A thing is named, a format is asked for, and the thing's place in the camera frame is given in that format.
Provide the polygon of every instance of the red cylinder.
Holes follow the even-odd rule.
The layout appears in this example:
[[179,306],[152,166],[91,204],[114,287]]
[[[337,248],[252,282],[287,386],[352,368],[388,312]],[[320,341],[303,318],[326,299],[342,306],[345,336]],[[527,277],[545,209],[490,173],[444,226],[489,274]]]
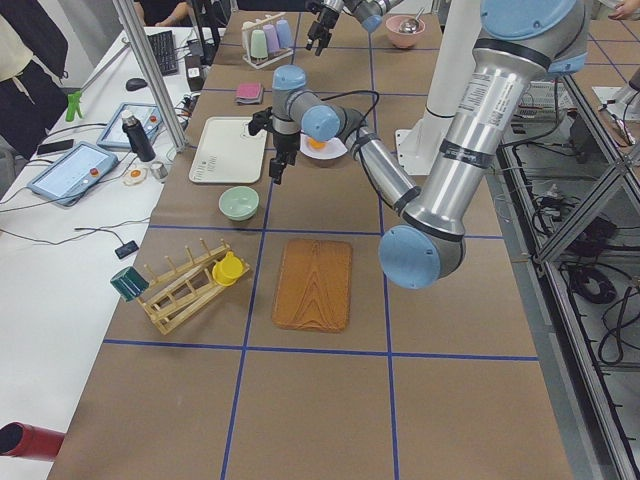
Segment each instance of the red cylinder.
[[53,462],[64,433],[13,422],[0,430],[0,455]]

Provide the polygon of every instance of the person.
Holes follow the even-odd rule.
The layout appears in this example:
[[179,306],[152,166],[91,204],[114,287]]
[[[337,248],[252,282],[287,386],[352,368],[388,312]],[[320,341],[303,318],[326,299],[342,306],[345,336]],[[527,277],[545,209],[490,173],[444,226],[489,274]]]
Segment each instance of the person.
[[637,11],[640,8],[640,0],[622,0],[618,3],[609,18],[612,20],[637,20],[640,14]]
[[638,20],[640,0],[593,0],[591,18],[594,20]]
[[138,17],[148,27],[186,27],[191,25],[189,5],[180,0],[134,0]]
[[62,78],[68,43],[37,0],[0,0],[0,45],[0,135],[30,158],[68,103],[34,57]]

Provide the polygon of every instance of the computer mouse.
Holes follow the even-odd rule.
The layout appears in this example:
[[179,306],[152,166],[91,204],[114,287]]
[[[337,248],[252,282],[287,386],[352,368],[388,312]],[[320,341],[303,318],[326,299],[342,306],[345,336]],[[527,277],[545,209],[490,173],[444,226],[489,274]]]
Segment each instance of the computer mouse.
[[135,92],[136,90],[140,90],[147,86],[147,81],[144,78],[130,78],[127,80],[124,88],[127,89],[127,92]]

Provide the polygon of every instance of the wooden tray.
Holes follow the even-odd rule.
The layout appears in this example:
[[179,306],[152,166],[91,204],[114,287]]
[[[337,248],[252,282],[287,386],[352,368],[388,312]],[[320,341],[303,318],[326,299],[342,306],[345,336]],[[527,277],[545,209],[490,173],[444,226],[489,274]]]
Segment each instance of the wooden tray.
[[272,320],[281,328],[341,332],[349,322],[352,248],[296,239],[282,255]]

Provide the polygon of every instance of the yellow cup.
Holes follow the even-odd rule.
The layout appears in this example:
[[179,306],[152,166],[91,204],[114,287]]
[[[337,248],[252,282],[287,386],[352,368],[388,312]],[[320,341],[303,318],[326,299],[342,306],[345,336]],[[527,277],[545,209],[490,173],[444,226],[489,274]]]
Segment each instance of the yellow cup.
[[223,287],[229,287],[236,283],[242,276],[244,265],[242,260],[233,252],[227,252],[222,260],[213,266],[213,279]]

